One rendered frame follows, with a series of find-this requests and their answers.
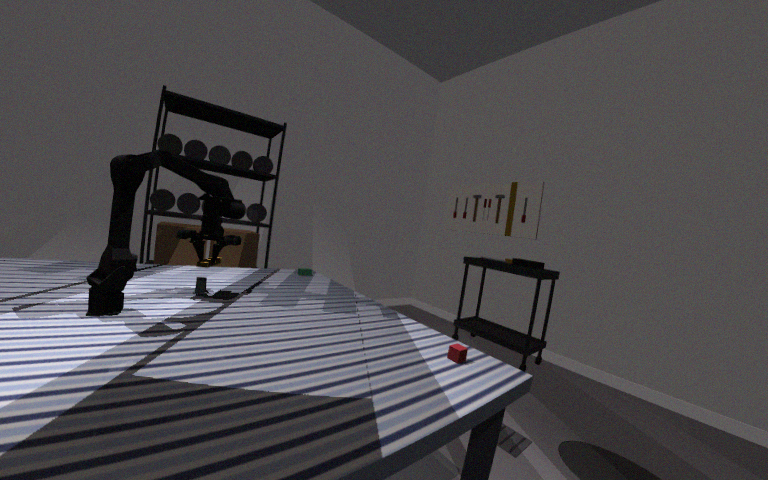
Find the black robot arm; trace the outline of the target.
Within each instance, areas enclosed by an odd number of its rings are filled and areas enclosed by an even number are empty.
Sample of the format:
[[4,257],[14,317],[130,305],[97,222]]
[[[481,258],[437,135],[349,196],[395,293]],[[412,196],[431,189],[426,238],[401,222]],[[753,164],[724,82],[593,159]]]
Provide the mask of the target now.
[[129,246],[136,190],[146,171],[159,166],[189,179],[206,193],[198,198],[205,200],[204,215],[241,219],[245,214],[242,200],[234,200],[226,179],[198,170],[167,150],[114,157],[110,162],[114,193],[108,243],[98,268],[86,277],[92,287],[85,316],[119,315],[124,308],[125,293],[121,291],[137,271],[138,255],[131,254]]

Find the small red cube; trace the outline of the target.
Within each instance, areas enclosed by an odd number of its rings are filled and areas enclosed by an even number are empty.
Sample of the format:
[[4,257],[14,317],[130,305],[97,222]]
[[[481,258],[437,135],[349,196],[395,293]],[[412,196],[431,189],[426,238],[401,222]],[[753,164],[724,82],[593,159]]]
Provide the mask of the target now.
[[457,364],[466,361],[467,348],[460,344],[449,345],[447,358],[456,362]]

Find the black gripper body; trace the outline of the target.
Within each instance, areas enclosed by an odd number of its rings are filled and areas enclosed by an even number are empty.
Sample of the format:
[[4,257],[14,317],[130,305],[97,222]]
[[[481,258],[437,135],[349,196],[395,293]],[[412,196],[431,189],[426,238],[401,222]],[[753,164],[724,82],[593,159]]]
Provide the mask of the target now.
[[[202,221],[201,231],[197,233],[192,230],[179,230],[176,238],[187,239],[191,238],[191,241],[201,242],[203,239],[216,241],[219,245],[241,245],[241,237],[235,235],[220,235],[220,227],[222,224],[222,217],[215,217],[209,215],[203,215],[200,219]],[[208,236],[205,236],[205,235]],[[214,236],[214,237],[212,237]]]

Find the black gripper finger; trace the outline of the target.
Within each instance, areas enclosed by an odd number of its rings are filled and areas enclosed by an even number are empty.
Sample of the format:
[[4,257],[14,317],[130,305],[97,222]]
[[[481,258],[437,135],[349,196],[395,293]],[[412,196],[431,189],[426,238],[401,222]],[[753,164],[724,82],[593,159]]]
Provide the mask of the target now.
[[220,253],[219,251],[221,251],[222,248],[225,247],[225,246],[227,246],[227,245],[213,244],[213,249],[212,249],[212,252],[213,252],[213,255],[212,255],[212,265],[214,264],[216,258],[218,257],[218,255]]
[[194,248],[195,248],[195,250],[197,252],[197,255],[198,255],[200,261],[203,260],[203,257],[204,257],[204,245],[205,245],[205,242],[206,241],[201,241],[201,242],[189,241],[189,243],[192,243],[194,245]]

